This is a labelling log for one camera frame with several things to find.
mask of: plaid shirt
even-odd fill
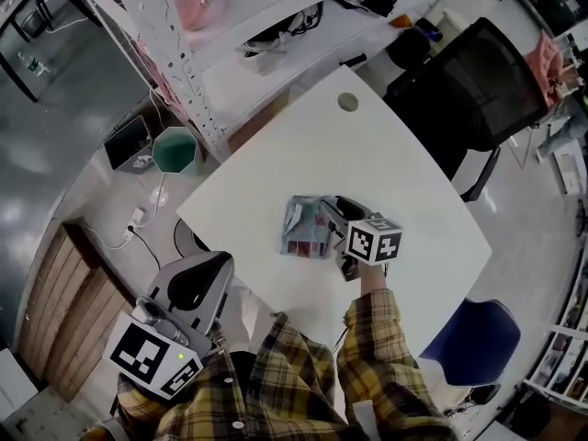
[[[131,439],[368,439],[352,405],[371,401],[381,439],[458,438],[433,405],[399,325],[389,290],[355,300],[337,356],[347,422],[334,410],[333,354],[277,314],[254,362],[243,399],[230,356],[208,356],[204,369],[172,406],[119,381],[119,405]],[[94,428],[84,440],[109,440]]]

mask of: person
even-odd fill
[[[553,114],[549,116],[550,119],[561,119],[563,117],[570,117],[560,130],[548,136],[537,147],[537,159],[540,164],[545,162],[552,153],[559,148],[567,145],[574,139],[582,137],[588,131],[588,117],[586,117],[585,107],[583,107],[573,96],[569,96],[561,103],[561,106],[556,107]]]
[[[171,405],[119,376],[125,435],[131,440],[457,441],[408,351],[381,266],[360,264],[359,273],[361,296],[345,314],[345,339],[336,358],[346,420],[334,408],[333,353],[300,334],[280,312],[273,314],[256,355],[230,354],[220,343],[220,351],[203,360],[204,368]],[[97,426],[83,439],[115,439],[111,432]]]

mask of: small box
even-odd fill
[[[398,255],[402,232],[390,219],[349,222],[345,252],[368,265],[385,263]]]

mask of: black and white marker cube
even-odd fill
[[[403,228],[390,219],[365,219],[349,222],[345,252],[368,265],[396,258]]]
[[[194,351],[165,338],[126,313],[119,315],[103,358],[142,387],[167,400],[202,369]]]

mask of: white table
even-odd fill
[[[355,112],[337,104],[342,92]],[[311,339],[333,346],[359,282],[333,258],[279,254],[292,195],[344,195],[404,226],[388,283],[416,355],[447,322],[491,249],[458,193],[400,119],[342,67],[287,107],[178,209],[213,250],[235,258],[236,275]]]

